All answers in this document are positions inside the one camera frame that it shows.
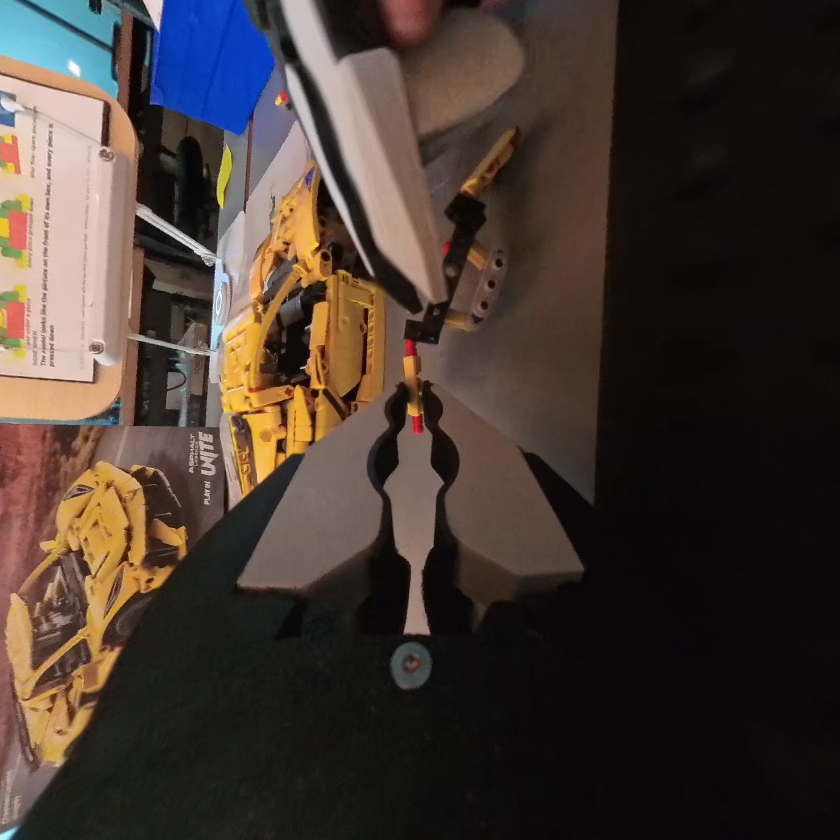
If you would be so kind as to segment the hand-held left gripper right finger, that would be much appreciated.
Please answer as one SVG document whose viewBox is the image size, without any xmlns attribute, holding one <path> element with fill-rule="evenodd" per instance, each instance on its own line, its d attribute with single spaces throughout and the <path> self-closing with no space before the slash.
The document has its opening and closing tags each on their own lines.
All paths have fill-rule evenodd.
<svg viewBox="0 0 840 840">
<path fill-rule="evenodd" d="M 577 582 L 584 566 L 525 454 L 440 385 L 423 386 L 442 484 L 422 572 L 432 634 L 472 631 L 488 608 Z"/>
</svg>

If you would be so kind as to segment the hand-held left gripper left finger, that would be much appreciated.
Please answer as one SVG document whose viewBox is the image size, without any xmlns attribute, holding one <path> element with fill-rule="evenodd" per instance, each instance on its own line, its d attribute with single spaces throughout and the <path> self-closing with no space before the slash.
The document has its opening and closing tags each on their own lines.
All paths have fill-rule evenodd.
<svg viewBox="0 0 840 840">
<path fill-rule="evenodd" d="M 406 403 L 398 385 L 299 458 L 242 590 L 335 605 L 367 634 L 404 630 L 411 566 L 396 548 L 385 483 L 399 465 Z"/>
</svg>

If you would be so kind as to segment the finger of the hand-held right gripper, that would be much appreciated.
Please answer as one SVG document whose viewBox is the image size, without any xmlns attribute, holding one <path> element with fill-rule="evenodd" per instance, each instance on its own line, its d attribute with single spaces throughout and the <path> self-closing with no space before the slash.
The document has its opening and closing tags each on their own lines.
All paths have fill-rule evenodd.
<svg viewBox="0 0 840 840">
<path fill-rule="evenodd" d="M 403 70 L 377 2 L 272 3 L 290 105 L 371 276 L 412 314 L 446 298 Z"/>
</svg>

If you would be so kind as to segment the black and yellow brick subassembly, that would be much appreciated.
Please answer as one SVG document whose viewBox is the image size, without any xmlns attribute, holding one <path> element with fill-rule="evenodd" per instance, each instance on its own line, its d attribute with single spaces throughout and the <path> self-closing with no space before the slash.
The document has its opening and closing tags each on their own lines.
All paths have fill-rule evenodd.
<svg viewBox="0 0 840 840">
<path fill-rule="evenodd" d="M 420 343 L 439 343 L 469 252 L 487 220 L 486 205 L 463 192 L 459 192 L 452 199 L 446 207 L 445 215 L 454 226 L 443 260 L 445 298 L 441 303 L 428 304 L 421 319 L 406 320 L 403 339 L 411 342 L 413 346 Z"/>
</svg>

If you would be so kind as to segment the yellow toy brick car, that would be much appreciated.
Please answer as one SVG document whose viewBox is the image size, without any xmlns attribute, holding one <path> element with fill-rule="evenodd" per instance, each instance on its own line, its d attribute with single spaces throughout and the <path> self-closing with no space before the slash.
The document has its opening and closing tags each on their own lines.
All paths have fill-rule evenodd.
<svg viewBox="0 0 840 840">
<path fill-rule="evenodd" d="M 239 498 L 382 393 L 385 294 L 348 270 L 349 239 L 308 161 L 279 200 L 248 268 L 247 302 L 220 337 Z"/>
</svg>

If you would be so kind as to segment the person's right hand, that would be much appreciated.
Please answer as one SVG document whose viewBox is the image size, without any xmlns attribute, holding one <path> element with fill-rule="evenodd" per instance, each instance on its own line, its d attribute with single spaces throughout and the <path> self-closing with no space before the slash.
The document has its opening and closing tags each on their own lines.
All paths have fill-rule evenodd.
<svg viewBox="0 0 840 840">
<path fill-rule="evenodd" d="M 392 45 L 410 49 L 430 35 L 449 1 L 378 1 L 377 5 Z"/>
</svg>

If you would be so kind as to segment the open instruction booklet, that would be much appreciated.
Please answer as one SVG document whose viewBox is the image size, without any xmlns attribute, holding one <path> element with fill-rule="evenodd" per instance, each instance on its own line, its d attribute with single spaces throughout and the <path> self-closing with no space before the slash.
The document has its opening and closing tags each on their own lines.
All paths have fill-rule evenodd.
<svg viewBox="0 0 840 840">
<path fill-rule="evenodd" d="M 282 201 L 294 193 L 309 169 L 309 149 L 295 120 L 274 129 L 268 143 L 254 143 L 256 129 L 234 148 L 232 198 L 245 202 L 222 233 L 217 247 L 209 380 L 218 391 L 219 432 L 230 507 L 249 494 L 285 456 L 279 437 L 287 424 L 296 386 L 307 386 L 308 327 L 312 304 L 289 305 L 295 286 L 267 321 L 261 321 L 291 272 L 287 257 L 269 253 Z"/>
</svg>

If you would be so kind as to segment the blue plastic bin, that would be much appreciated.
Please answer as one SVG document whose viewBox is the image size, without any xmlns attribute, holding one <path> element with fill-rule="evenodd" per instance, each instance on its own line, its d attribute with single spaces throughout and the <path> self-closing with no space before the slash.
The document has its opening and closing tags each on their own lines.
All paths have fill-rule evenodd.
<svg viewBox="0 0 840 840">
<path fill-rule="evenodd" d="M 275 67 L 243 1 L 163 1 L 150 103 L 242 134 Z"/>
</svg>

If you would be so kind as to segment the instruction board on stand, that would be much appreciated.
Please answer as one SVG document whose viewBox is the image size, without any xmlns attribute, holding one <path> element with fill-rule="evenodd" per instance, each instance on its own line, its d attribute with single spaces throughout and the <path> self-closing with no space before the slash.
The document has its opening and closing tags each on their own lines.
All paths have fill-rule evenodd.
<svg viewBox="0 0 840 840">
<path fill-rule="evenodd" d="M 2 375 L 2 420 L 22 422 L 85 423 L 90 418 L 120 404 L 128 412 L 133 397 L 125 392 L 137 381 L 137 348 L 142 343 L 159 345 L 184 354 L 211 354 L 210 350 L 191 350 L 140 335 L 140 294 L 143 280 L 143 253 L 135 246 L 135 222 L 141 220 L 191 249 L 209 266 L 218 261 L 212 251 L 190 239 L 173 225 L 137 201 L 139 143 L 128 113 L 117 99 L 97 86 L 57 71 L 33 66 L 2 56 L 2 76 L 10 76 L 48 88 L 70 91 L 108 104 L 108 116 L 101 158 L 105 161 L 104 185 L 100 187 L 100 221 L 104 233 L 97 255 L 103 290 L 96 294 L 100 303 L 101 342 L 91 343 L 95 367 L 92 383 L 41 381 Z"/>
<path fill-rule="evenodd" d="M 108 104 L 1 80 L 2 375 L 92 383 Z"/>
</svg>

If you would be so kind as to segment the toy brick set box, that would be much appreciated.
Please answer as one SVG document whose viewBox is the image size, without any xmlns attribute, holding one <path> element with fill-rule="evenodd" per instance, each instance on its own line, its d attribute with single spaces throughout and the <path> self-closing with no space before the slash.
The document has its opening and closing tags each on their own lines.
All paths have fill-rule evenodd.
<svg viewBox="0 0 840 840">
<path fill-rule="evenodd" d="M 219 432 L 2 424 L 2 838 L 87 728 L 126 643 L 224 515 Z"/>
</svg>

